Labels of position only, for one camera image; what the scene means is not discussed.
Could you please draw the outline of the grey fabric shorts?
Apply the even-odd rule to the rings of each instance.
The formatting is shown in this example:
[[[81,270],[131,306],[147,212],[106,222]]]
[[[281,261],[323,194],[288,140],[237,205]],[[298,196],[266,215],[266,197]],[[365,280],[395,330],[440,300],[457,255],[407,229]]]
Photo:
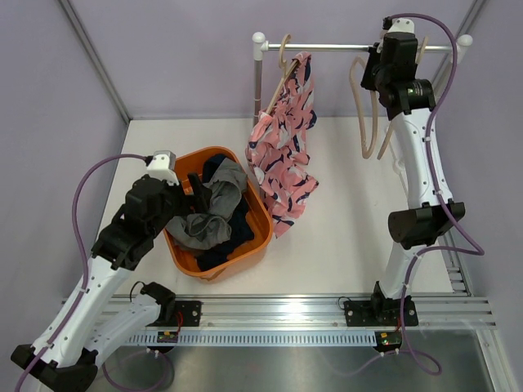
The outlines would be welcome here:
[[[176,216],[166,227],[176,244],[188,250],[207,251],[230,240],[229,221],[248,185],[243,168],[223,154],[208,159],[203,173],[210,175],[203,183],[211,191],[208,210]]]

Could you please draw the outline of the navy blue mesh shorts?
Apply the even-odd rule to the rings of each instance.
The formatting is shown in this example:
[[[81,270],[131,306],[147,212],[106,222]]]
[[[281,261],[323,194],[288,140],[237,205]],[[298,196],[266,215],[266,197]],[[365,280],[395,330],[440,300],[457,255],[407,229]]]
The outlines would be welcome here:
[[[212,175],[226,159],[228,158],[224,154],[216,154],[208,159],[203,165],[203,181],[211,180]],[[201,271],[211,270],[226,263],[238,247],[254,240],[254,233],[246,219],[248,212],[248,203],[242,196],[228,221],[231,227],[230,239],[196,256],[197,266]]]

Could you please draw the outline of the beige hanger of navy shorts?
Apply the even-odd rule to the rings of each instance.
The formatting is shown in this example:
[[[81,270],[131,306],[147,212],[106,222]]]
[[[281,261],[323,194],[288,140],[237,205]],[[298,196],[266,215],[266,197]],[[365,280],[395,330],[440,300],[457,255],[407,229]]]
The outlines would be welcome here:
[[[430,82],[416,78],[427,42],[428,38],[424,38],[419,43],[414,34],[404,32],[386,33],[383,37],[372,84],[389,120],[411,114],[415,109],[435,107]]]

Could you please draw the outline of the beige hanger of grey shorts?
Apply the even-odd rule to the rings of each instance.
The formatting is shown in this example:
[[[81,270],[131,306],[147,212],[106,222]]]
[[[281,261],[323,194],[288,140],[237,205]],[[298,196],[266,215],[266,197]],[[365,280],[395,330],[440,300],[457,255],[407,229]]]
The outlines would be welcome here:
[[[356,67],[358,65],[362,69],[365,69],[366,62],[360,56],[357,56],[351,63],[351,67],[349,69],[349,83],[351,86],[351,92],[355,102],[356,115],[359,122],[361,155],[363,159],[369,159],[373,155],[378,139],[378,97],[376,91],[369,92],[371,100],[372,130],[370,142],[367,143],[367,132],[364,122],[365,116],[362,100],[360,97],[361,87],[356,81]]]

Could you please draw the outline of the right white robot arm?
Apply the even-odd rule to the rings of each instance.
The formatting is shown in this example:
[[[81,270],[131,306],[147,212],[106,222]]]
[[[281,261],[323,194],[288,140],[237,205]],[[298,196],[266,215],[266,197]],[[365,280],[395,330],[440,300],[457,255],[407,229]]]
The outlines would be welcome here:
[[[391,212],[389,234],[394,243],[384,277],[363,307],[361,320],[395,326],[413,308],[408,281],[411,260],[463,218],[465,206],[456,203],[444,182],[434,126],[427,122],[436,101],[431,83],[416,77],[418,40],[413,33],[386,33],[369,51],[363,88],[379,101],[401,147],[407,179],[407,209]]]

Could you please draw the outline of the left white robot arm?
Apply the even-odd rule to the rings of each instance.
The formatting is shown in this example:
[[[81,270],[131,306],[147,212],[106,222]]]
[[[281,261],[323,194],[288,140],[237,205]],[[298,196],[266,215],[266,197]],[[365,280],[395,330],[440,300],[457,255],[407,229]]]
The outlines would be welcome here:
[[[173,173],[144,175],[133,183],[54,321],[33,343],[12,352],[11,361],[23,369],[23,376],[32,375],[53,391],[85,391],[106,359],[135,332],[181,322],[175,293],[147,283],[126,309],[96,326],[167,223],[189,212],[190,200]]]

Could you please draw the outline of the pink shark print shorts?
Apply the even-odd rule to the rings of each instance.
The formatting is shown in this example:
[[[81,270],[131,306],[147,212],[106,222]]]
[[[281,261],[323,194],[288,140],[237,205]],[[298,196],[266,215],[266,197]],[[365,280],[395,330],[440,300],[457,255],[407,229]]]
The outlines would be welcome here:
[[[306,136],[317,121],[311,54],[298,53],[292,64],[275,102],[259,113],[245,150],[277,238],[296,223],[319,186],[306,171],[311,159]]]

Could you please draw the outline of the beige hanger under pink shorts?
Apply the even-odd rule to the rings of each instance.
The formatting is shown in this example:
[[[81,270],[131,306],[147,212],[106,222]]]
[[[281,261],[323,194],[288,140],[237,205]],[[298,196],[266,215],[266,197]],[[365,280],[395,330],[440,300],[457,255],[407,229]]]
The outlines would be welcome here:
[[[291,73],[295,70],[295,68],[299,65],[298,60],[292,60],[291,63],[289,63],[285,58],[285,49],[288,43],[292,40],[292,35],[290,33],[287,33],[284,35],[280,46],[279,46],[279,69],[282,71],[282,77],[279,80],[279,84],[277,85],[277,88],[275,89],[275,92],[273,96],[270,99],[270,103],[266,107],[266,114],[272,115],[276,101],[279,99],[279,94],[282,91],[284,84],[290,77]]]

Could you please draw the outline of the orange plastic laundry basket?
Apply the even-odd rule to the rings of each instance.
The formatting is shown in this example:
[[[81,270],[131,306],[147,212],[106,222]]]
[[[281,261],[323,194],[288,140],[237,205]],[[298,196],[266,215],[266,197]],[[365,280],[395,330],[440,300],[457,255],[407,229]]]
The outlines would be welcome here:
[[[175,171],[185,192],[192,191],[187,175],[191,172],[201,175],[205,161],[216,154],[224,154],[227,158],[240,163],[234,152],[220,146],[203,148],[177,158]],[[176,245],[174,237],[169,232],[163,232],[173,263],[183,274],[209,283],[216,283],[254,266],[263,258],[273,235],[272,219],[251,181],[247,182],[244,199],[248,204],[246,221],[254,233],[254,239],[236,248],[228,256],[227,262],[215,268],[200,270],[196,258]]]

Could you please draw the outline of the metal clothes rack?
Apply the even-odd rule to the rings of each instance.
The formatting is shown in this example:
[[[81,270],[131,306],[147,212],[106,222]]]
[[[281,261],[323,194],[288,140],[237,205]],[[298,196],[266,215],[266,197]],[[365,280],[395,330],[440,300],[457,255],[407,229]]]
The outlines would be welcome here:
[[[262,32],[256,32],[252,36],[253,59],[254,59],[254,113],[253,125],[259,118],[262,109],[262,61],[263,55],[267,51],[278,51],[280,43],[270,43]],[[465,56],[468,48],[473,44],[473,38],[469,34],[463,34],[457,38],[458,63]],[[319,44],[319,43],[288,43],[285,47],[287,51],[308,51],[308,52],[354,52],[366,53],[369,45],[362,44]],[[449,81],[449,73],[452,68],[452,48],[450,46],[427,46],[426,53],[449,53],[448,59],[442,62],[442,66],[437,72],[432,86],[437,98],[440,98],[445,89],[445,83]]]

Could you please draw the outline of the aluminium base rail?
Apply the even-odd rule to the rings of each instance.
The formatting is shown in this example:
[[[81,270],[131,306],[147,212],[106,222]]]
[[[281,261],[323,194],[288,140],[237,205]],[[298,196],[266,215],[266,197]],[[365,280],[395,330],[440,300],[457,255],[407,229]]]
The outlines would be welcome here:
[[[329,329],[343,328],[346,318],[339,295],[188,296],[179,301],[201,303],[201,328]],[[413,298],[419,327],[427,329],[493,329],[489,302],[477,296],[418,296]]]

